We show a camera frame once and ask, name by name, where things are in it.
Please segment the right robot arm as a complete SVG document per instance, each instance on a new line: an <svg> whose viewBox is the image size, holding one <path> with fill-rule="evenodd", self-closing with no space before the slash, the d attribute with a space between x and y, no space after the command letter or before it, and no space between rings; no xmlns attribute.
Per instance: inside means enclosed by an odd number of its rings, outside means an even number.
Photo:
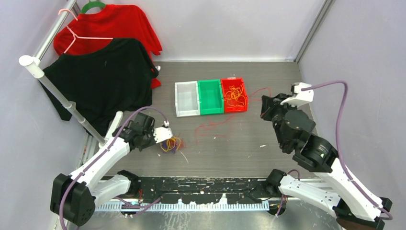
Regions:
<svg viewBox="0 0 406 230"><path fill-rule="evenodd" d="M320 177L331 190L314 187L274 169L265 181L266 192L273 197L297 197L324 210L347 230L382 230L385 226L382 214L390 211L392 201L373 195L344 169L338 151L313 133L316 123L304 111L286 103L287 98L284 93L262 96L260 117L272 123L282 152L292 154L299 166Z"/></svg>

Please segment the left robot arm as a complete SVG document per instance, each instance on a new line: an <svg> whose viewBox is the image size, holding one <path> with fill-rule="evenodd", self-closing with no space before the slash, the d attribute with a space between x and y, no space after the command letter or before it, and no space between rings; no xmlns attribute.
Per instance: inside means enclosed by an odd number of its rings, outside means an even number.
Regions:
<svg viewBox="0 0 406 230"><path fill-rule="evenodd" d="M136 110L122 125L123 112L118 111L99 151L69 175L61 173L54 179L50 210L58 215L61 229L67 229L68 221L83 226L96 208L113 198L133 198L140 193L140 178L129 171L121 170L105 182L101 179L132 150L143 150L172 138L167 117L162 113L163 125L154 127L154 118L142 113L147 109Z"/></svg>

